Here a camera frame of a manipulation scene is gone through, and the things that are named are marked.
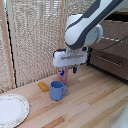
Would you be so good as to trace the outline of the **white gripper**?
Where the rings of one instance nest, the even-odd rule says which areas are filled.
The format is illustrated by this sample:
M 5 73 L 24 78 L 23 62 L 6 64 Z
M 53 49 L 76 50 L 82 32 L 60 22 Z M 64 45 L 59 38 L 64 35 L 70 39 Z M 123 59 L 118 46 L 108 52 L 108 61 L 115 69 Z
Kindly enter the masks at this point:
M 80 65 L 87 60 L 87 52 L 78 50 L 58 49 L 53 53 L 53 65 L 55 67 L 67 67 Z M 60 69 L 60 76 L 64 75 L 64 70 Z M 73 73 L 77 73 L 77 67 L 73 67 Z

